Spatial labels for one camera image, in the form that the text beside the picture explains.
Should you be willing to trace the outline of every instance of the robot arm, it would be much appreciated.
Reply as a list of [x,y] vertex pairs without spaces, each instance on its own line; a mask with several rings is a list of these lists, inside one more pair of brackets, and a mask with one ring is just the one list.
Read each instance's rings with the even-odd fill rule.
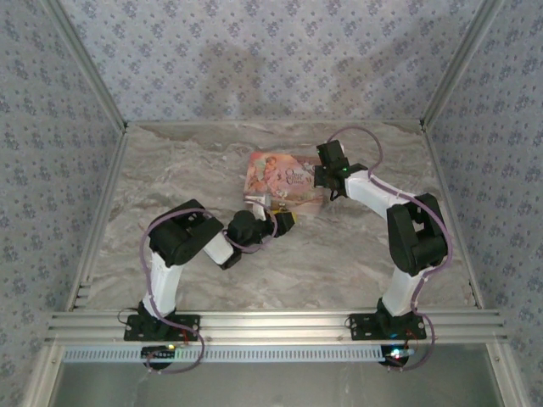
[[[331,200],[343,196],[359,201],[387,221],[389,252],[395,270],[389,289],[379,299],[374,315],[376,324],[368,327],[365,334],[368,339],[374,339],[373,334],[368,335],[369,331],[380,330],[380,337],[400,337],[405,334],[406,326],[417,326],[420,321],[411,312],[411,298],[417,284],[426,270],[440,264],[447,255],[439,226],[426,212],[402,196],[416,198],[443,219],[437,199],[429,193],[415,197],[374,175],[370,179],[367,167],[349,163],[339,141],[324,143],[317,146],[317,150],[322,165],[316,168],[315,186],[331,189]],[[396,194],[384,191],[376,183]]]
[[[184,209],[204,207],[192,199],[162,216]],[[152,252],[151,287],[161,315],[175,311],[176,290],[181,273],[185,264],[200,250],[203,249],[218,265],[225,264],[234,255],[232,245],[222,234],[223,227],[217,218],[206,218],[202,213],[193,212],[167,220],[149,233]],[[148,293],[143,298],[143,307],[153,317],[157,317]]]

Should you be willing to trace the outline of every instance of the glass panel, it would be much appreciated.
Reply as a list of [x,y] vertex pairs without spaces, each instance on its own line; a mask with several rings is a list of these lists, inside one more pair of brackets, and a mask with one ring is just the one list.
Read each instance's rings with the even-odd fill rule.
[[150,375],[131,363],[63,364],[51,407],[503,405],[484,345],[439,346],[415,371],[376,363],[202,364]]

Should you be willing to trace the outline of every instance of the aluminum frame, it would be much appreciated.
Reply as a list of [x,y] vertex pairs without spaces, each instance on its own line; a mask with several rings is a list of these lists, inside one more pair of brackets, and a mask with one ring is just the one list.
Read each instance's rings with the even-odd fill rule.
[[[406,127],[414,125],[413,121]],[[116,182],[125,156],[129,130],[122,135],[118,142],[91,233],[81,257],[76,284],[72,289],[66,308],[76,312],[53,315],[47,341],[52,344],[52,349],[56,349],[50,354],[57,356],[50,356],[48,361],[42,363],[53,364],[55,360],[58,360],[58,354],[64,352],[65,345],[100,344],[107,347],[117,347],[124,344],[122,341],[123,327],[119,327],[116,320],[117,313],[86,310],[85,305],[92,283],[92,269],[98,257],[115,194]],[[486,343],[504,403],[507,406],[529,405],[527,393],[520,381],[518,368],[512,357],[511,347],[507,343],[507,331],[502,325],[503,319],[496,310],[481,309],[484,307],[484,301],[475,280],[472,263],[466,256],[466,243],[460,231],[451,195],[446,188],[443,171],[437,161],[434,144],[426,131],[423,131],[423,136],[443,192],[451,227],[457,236],[459,249],[466,262],[473,296],[479,307],[473,309],[426,309],[425,311],[428,312],[436,325],[437,344],[439,346],[445,343]],[[209,343],[216,345],[328,344],[344,346],[353,343],[350,341],[348,331],[342,326],[347,315],[353,312],[373,311],[374,309],[351,309],[260,312],[199,311],[198,313],[203,316],[202,333]],[[54,369],[49,368],[47,372],[49,375],[56,376]],[[53,384],[45,382],[37,390],[43,393],[40,397],[48,399],[51,394],[49,396],[47,394],[53,391]]]
[[431,129],[439,114],[445,108],[472,56],[479,49],[479,45],[484,40],[487,30],[504,2],[505,0],[484,0],[480,4],[477,13],[463,35],[460,46],[447,67],[447,71],[441,77],[428,106],[424,110],[422,120],[425,130]]
[[[375,309],[194,311],[200,332],[214,345],[390,344],[398,340],[352,341],[345,322],[352,313]],[[422,309],[435,326],[436,343],[504,343],[507,331],[494,309]],[[116,311],[53,314],[46,342],[59,345],[126,344]],[[419,341],[428,343],[429,338]]]
[[21,407],[48,407],[58,378],[64,346],[46,345],[36,357]]
[[[81,345],[66,347],[63,363],[144,363],[142,345],[122,346]],[[179,346],[170,357],[160,360],[169,363],[194,363],[200,355],[199,346]],[[384,362],[379,345],[356,346],[206,346],[204,363],[323,363],[323,362]]]
[[59,0],[40,0],[40,3],[51,18],[66,47],[70,50],[72,57],[77,62],[81,73],[87,79],[88,85],[98,98],[102,108],[104,108],[105,114],[119,131],[124,131],[125,121],[88,51],[77,36],[76,29],[70,22],[64,7],[60,4]]

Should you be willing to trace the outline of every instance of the black mounting plate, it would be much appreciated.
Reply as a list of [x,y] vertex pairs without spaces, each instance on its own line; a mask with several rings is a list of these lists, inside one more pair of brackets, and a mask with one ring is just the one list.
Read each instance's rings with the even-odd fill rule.
[[[168,321],[184,326],[190,326],[195,331],[200,329],[200,315],[171,314],[167,316]],[[173,326],[162,332],[157,337],[148,328],[148,317],[144,315],[130,315],[126,321],[125,341],[127,342],[197,342],[196,335],[189,331],[183,331]]]
[[413,315],[409,320],[403,320],[392,336],[383,332],[377,314],[351,314],[347,322],[353,341],[426,339],[426,329],[421,316]]
[[140,352],[140,357],[142,359],[147,359],[147,357],[153,354],[153,362],[147,362],[152,369],[156,371],[161,371],[171,365],[171,362],[157,362],[156,360],[160,359],[173,359],[176,356],[175,349],[170,350],[167,346],[147,346],[143,347]]

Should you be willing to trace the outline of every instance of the floral wallpaper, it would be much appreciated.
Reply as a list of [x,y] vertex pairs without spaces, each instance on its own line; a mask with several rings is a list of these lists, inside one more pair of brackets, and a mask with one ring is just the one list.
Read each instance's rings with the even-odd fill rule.
[[418,119],[479,0],[61,0],[125,120]]
[[0,405],[74,281],[115,128],[37,0],[0,2]]
[[485,304],[543,406],[543,4],[507,0],[431,134]]

